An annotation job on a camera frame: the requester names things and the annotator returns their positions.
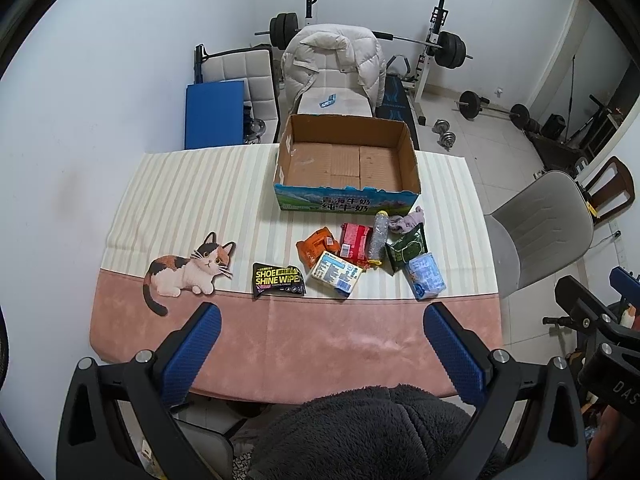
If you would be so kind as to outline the orange snack packet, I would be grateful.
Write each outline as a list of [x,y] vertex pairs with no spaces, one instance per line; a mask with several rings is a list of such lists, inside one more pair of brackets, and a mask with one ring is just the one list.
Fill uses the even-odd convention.
[[307,270],[311,270],[324,252],[337,255],[341,245],[327,226],[314,231],[306,240],[296,243],[300,261]]

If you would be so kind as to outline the barbell on rack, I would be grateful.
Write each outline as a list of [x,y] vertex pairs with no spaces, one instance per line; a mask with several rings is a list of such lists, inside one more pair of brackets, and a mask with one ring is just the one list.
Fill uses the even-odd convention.
[[[295,13],[279,13],[270,20],[268,30],[255,32],[255,36],[268,35],[273,47],[284,50],[299,31],[300,27]],[[396,40],[395,36],[388,32],[374,30],[372,34],[378,39]],[[464,41],[452,32],[440,32],[438,44],[439,49],[435,52],[435,62],[438,66],[453,70],[471,58],[471,55],[466,53]]]

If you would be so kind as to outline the white barbell rack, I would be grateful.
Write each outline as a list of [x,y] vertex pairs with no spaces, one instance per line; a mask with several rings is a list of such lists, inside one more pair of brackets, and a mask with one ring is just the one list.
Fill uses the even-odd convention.
[[394,54],[386,63],[386,70],[389,70],[393,62],[398,58],[401,58],[405,62],[406,70],[405,73],[400,76],[400,81],[407,93],[409,102],[413,108],[413,113],[416,115],[416,121],[420,126],[426,125],[426,115],[421,107],[421,99],[426,87],[428,75],[435,61],[435,52],[439,49],[438,38],[442,25],[446,22],[447,14],[448,11],[445,9],[445,0],[439,0],[438,5],[434,6],[432,11],[430,26],[428,26],[426,39],[424,41],[395,36],[396,40],[420,44],[422,47],[414,66],[410,65],[409,59],[403,54]]

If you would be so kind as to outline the green seaweed snack packet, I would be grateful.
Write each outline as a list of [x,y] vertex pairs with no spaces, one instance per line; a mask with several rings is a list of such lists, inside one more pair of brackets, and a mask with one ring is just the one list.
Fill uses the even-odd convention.
[[390,260],[390,268],[394,273],[402,270],[407,263],[427,253],[423,223],[418,223],[409,232],[402,234],[397,240],[385,245],[386,255]]

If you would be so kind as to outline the light blue tissue pack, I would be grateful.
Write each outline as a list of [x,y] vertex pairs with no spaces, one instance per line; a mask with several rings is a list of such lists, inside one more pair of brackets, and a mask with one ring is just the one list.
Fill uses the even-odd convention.
[[430,252],[412,258],[405,265],[405,274],[416,300],[435,298],[446,289],[442,274]]

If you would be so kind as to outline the white blue tissue pack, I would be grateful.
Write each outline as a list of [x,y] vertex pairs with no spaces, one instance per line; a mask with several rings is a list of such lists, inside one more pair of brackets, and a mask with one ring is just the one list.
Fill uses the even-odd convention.
[[362,269],[332,252],[322,252],[311,269],[311,276],[332,287],[340,295],[348,297],[357,285]]

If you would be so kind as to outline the black blue weight bench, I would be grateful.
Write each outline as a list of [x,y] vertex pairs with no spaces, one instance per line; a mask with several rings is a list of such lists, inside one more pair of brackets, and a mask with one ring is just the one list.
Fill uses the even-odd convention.
[[398,75],[388,74],[385,78],[385,89],[382,105],[375,111],[376,118],[404,122],[410,132],[413,148],[420,150],[419,138],[416,134],[416,123],[405,87]]

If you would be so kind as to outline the white chair behind table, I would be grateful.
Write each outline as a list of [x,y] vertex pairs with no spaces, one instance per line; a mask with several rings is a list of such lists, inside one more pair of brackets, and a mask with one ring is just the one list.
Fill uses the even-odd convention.
[[373,116],[370,101],[358,82],[354,68],[343,70],[332,52],[317,52],[316,64],[319,69],[317,78],[295,102],[295,114]]

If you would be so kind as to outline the chrome dumbbell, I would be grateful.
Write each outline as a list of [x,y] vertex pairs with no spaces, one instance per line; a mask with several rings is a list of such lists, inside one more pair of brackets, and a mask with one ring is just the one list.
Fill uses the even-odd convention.
[[456,143],[457,136],[450,129],[450,123],[446,119],[439,118],[434,122],[432,131],[438,135],[437,144],[449,152]]

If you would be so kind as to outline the lilac soft cloth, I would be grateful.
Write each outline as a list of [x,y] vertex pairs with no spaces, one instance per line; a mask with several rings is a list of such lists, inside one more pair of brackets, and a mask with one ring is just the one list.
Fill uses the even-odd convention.
[[388,228],[392,233],[407,234],[423,222],[424,211],[420,206],[416,206],[414,211],[409,212],[405,216],[391,216]]

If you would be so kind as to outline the black shoe shine wipes pack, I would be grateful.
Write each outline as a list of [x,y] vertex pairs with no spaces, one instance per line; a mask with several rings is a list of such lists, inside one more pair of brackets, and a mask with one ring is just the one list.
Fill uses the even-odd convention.
[[254,262],[252,293],[254,299],[265,294],[304,296],[306,294],[305,278],[297,266],[272,266]]

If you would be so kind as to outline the grey chair at right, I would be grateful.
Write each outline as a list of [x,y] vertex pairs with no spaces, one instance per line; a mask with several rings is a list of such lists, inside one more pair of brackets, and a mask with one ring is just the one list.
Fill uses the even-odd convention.
[[582,258],[594,231],[578,184],[562,171],[543,174],[485,223],[502,298]]

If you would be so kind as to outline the red snack packet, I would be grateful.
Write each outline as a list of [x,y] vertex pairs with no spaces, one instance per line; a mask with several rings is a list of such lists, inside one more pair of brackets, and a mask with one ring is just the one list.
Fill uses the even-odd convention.
[[371,232],[370,226],[356,223],[343,223],[338,255],[360,268],[367,269],[369,258],[367,255],[367,241]]

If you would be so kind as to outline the barbell on floor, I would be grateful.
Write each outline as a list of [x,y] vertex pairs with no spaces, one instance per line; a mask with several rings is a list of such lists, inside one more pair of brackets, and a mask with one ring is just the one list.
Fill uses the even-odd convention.
[[466,120],[473,120],[484,112],[494,112],[506,116],[515,128],[523,130],[530,119],[528,108],[520,103],[514,104],[510,110],[493,106],[491,102],[472,90],[463,91],[457,99],[458,111]]

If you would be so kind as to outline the small blue packet on chair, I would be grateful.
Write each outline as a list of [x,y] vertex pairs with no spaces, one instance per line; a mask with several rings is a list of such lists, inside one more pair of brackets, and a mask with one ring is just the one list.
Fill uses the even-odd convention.
[[335,104],[335,102],[336,102],[336,100],[337,100],[337,96],[336,96],[336,94],[335,94],[335,93],[332,93],[332,94],[330,94],[330,95],[329,95],[325,100],[321,101],[321,102],[319,103],[319,106],[320,106],[321,108],[327,108],[327,107],[329,107],[329,106],[334,105],[334,104]]

